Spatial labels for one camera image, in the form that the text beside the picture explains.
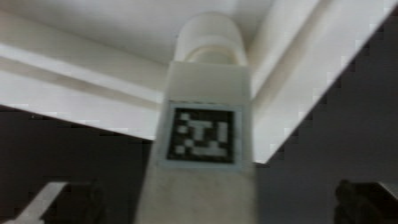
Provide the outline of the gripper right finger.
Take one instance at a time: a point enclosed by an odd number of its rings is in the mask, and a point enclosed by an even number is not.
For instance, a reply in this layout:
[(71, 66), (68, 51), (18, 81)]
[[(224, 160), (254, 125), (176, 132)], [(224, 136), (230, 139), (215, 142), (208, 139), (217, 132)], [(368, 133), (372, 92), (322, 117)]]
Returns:
[(398, 183), (340, 181), (334, 224), (398, 224)]

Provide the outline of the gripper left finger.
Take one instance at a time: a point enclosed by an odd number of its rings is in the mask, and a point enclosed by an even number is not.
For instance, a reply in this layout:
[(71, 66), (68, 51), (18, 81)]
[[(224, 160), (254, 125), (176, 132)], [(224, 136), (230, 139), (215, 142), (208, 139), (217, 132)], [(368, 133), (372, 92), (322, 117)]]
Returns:
[(105, 197), (95, 182), (48, 182), (4, 224), (105, 224)]

